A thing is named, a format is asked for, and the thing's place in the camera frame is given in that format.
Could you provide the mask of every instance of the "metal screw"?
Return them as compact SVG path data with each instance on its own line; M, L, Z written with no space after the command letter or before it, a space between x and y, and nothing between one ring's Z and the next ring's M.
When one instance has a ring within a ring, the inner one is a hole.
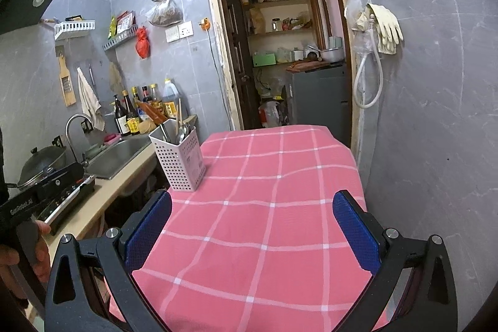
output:
M61 242L62 243L68 243L71 240L72 237L73 237L73 235L71 235L71 234L64 234L61 237Z
M108 238L114 238L116 236L118 236L120 230L117 229L117 228L109 228L107 231L106 231L106 237Z
M443 239L439 235L432 235L431 239L436 245L441 245L443 243Z
M399 232L397 229L394 229L394 228L388 228L385 230L385 234L391 238L391 239L396 239L397 237L399 237Z

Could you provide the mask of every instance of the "metal bowl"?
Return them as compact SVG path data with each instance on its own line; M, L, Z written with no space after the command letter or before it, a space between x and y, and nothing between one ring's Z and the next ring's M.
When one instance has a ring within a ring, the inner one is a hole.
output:
M343 47L330 48L320 51L320 57L328 63L338 63L344 61L345 53Z

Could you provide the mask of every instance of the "plastic jug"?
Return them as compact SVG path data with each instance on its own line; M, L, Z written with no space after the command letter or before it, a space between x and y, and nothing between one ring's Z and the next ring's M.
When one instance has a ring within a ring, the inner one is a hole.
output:
M162 91L162 101L164 103L164 108L166 109L165 113L169 118L177 117L178 113L176 111L176 106L179 105L179 99L180 92L178 92L175 84L171 82L171 79L166 78L164 80L164 89ZM182 116L184 120L188 117L185 102L186 101L182 101Z
M278 116L278 102L269 101L263 104L263 109L265 110L266 123L269 128L280 127L280 118Z

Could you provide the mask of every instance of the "stainless steel sink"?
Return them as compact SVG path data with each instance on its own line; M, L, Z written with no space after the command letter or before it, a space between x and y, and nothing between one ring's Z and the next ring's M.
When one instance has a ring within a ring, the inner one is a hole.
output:
M149 144L150 138L147 135L124 138L92 159L85 172L97 178L110 180Z

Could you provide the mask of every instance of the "human hand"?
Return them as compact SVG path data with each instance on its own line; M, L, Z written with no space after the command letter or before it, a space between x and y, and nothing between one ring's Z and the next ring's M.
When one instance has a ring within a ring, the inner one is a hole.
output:
M50 233L50 225L38 220L36 221L36 225L40 231L40 237L35 246L37 263L32 267L34 274L38 277L38 280L42 283L46 283L50 277L50 255L48 253L48 246L43 239L43 235ZM24 299L26 298L26 295L17 284L15 277L9 269L9 266L16 265L18 263L19 253L8 246L0 245L0 277L2 278L5 286L12 291L17 298Z

